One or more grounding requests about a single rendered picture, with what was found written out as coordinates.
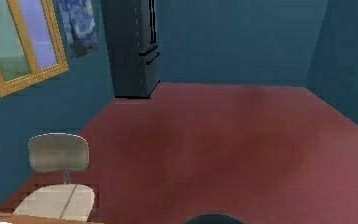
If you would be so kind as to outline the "dark tall cupboard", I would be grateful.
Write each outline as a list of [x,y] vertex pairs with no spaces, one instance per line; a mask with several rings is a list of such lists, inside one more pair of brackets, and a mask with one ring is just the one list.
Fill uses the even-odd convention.
[[160,82],[156,0],[102,0],[114,96],[149,98]]

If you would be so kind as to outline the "black round object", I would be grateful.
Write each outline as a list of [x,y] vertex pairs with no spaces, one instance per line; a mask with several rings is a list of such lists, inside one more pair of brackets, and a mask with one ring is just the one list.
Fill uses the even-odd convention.
[[225,214],[202,214],[188,219],[182,224],[246,224],[244,221]]

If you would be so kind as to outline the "wooden framed window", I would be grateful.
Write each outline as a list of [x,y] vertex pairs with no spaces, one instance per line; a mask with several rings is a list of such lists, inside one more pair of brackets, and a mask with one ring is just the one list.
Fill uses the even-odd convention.
[[0,97],[67,70],[53,0],[0,0]]

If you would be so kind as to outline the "blue swirl wall picture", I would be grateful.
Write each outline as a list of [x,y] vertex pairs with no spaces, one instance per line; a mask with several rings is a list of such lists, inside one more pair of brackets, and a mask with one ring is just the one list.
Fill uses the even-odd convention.
[[92,0],[58,0],[67,44],[79,58],[98,50]]

